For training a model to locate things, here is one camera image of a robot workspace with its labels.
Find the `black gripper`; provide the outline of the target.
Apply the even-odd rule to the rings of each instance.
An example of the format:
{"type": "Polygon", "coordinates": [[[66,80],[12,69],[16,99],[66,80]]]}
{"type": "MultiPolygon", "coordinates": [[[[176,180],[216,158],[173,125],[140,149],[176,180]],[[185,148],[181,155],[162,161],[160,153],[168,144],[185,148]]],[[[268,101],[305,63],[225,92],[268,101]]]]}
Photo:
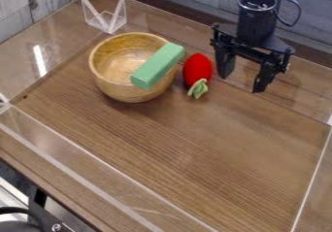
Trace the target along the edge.
{"type": "Polygon", "coordinates": [[[212,26],[210,45],[214,50],[216,70],[225,80],[234,69],[234,59],[244,57],[261,66],[253,92],[265,91],[274,75],[284,73],[294,50],[273,35],[276,20],[286,26],[293,23],[277,14],[280,0],[237,0],[240,8],[236,34],[226,34],[220,24],[212,26]]]}

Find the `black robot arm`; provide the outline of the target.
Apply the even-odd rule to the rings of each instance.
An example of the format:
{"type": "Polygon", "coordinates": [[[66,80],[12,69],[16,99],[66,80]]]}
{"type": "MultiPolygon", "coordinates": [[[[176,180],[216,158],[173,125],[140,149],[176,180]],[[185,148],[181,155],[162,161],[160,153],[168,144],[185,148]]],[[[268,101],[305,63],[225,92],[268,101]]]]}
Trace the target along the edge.
{"type": "MultiPolygon", "coordinates": [[[[297,8],[296,0],[288,0],[297,8]]],[[[253,93],[265,91],[278,73],[285,73],[294,49],[274,35],[276,22],[293,26],[278,16],[280,0],[237,0],[238,20],[236,33],[225,33],[221,24],[212,25],[210,45],[214,51],[216,70],[226,79],[240,56],[258,63],[260,71],[253,82],[253,93]]]]}

